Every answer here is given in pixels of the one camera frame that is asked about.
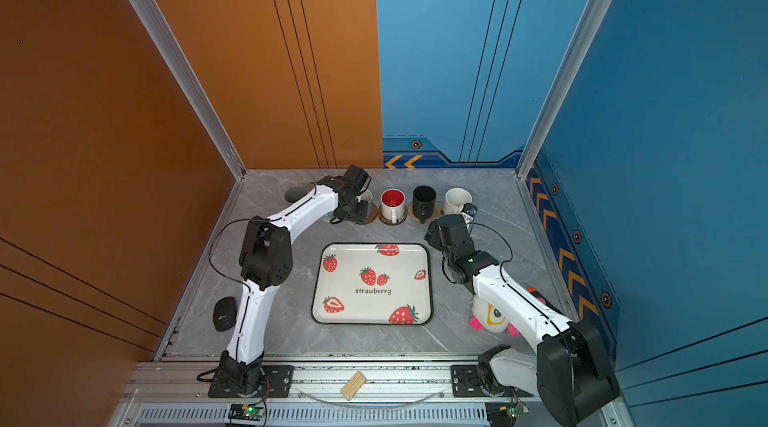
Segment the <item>rattan woven round coaster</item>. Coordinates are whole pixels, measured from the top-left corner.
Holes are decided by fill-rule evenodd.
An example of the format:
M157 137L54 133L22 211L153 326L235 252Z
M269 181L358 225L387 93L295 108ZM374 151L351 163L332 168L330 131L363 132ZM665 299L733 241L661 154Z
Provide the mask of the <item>rattan woven round coaster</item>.
M417 223L427 224L427 223L429 223L429 222L431 222L433 220L436 220L436 219L442 217L443 216L443 212L440 209L435 209L434 212L433 212L433 215L431 217L428 217L426 219L421 219L420 217L418 217L414 213L414 211L413 211L413 203L410 202L407 205L407 215L408 215L409 219L412 219L413 221L415 221Z

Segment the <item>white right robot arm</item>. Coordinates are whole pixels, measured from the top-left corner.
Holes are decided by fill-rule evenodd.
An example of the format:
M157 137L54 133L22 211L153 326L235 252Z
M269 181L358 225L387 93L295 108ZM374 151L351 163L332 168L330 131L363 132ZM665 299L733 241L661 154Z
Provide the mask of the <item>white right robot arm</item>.
M455 280L499 310L535 351L521 354L501 346L486 352L484 383L517 388L539 397L562 426L575 426L621 393L596 327L548 307L506 273L489 253L475 248L463 216L432 221L428 244L443 255Z

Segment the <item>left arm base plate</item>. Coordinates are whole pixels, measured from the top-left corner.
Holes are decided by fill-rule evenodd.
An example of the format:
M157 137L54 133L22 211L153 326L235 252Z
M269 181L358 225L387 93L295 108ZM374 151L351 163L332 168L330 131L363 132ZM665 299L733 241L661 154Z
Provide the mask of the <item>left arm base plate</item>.
M287 398L292 385L294 368L291 365L267 365L260 368L257 387L240 387L228 380L224 373L213 374L207 396L209 398Z

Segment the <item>grey metal mug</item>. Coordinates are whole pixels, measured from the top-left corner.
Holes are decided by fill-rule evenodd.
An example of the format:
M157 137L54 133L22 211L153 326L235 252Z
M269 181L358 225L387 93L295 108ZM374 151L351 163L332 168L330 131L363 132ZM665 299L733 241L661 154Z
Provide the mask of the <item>grey metal mug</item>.
M307 186L293 186L284 193L284 199L289 204L295 204L310 193L311 189Z

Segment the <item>dark brown wooden round coaster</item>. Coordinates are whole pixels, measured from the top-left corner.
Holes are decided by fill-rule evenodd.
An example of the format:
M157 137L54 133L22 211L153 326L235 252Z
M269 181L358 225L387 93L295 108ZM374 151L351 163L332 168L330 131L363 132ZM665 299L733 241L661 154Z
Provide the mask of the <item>dark brown wooden round coaster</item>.
M404 223L404 222L405 222L405 220L407 219L407 212L406 212L406 214L405 214L404 216L402 216L401 218L397 219L395 222L392 222L391 220L388 220L388 219L387 219L387 218L384 216L384 214L383 214L383 211L382 211L381 207L379 207L379 209L378 209L378 212L377 212L377 218L378 218L378 220L379 220L380 222L382 222L384 225L388 225L388 226L397 226L397 225L401 225L402 223Z

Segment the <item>red inside white mug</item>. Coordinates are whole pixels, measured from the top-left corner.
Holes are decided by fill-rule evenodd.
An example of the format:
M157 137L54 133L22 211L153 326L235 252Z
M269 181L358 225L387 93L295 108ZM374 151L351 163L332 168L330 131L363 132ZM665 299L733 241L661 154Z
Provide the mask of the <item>red inside white mug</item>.
M405 195L399 189L388 189L380 197L384 216L395 222L406 214Z

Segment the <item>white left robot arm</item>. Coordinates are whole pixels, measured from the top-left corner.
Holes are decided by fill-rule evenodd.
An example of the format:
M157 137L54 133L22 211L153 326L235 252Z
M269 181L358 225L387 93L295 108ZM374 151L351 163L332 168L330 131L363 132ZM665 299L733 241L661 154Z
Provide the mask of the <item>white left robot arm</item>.
M264 337L276 294L293 270L293 242L328 213L337 223L363 223L368 218L368 203L360 196L369 182L365 170L351 166L342 176L326 176L315 182L307 194L284 210L246 220L238 258L241 302L232 338L213 372L210 397L263 393Z

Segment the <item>black mug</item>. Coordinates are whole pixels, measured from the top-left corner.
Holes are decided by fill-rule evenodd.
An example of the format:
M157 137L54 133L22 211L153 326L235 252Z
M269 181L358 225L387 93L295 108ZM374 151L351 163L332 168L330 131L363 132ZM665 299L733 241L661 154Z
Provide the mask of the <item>black mug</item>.
M436 191L430 186L421 185L414 189L411 212L421 224L434 216L436 197Z

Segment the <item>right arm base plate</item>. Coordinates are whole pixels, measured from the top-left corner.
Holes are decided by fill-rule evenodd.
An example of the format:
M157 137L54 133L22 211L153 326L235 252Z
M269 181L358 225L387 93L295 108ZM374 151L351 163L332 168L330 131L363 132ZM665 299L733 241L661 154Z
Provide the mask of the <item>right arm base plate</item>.
M455 397L519 397L532 398L525 390L502 386L489 367L459 364L450 367L452 392Z

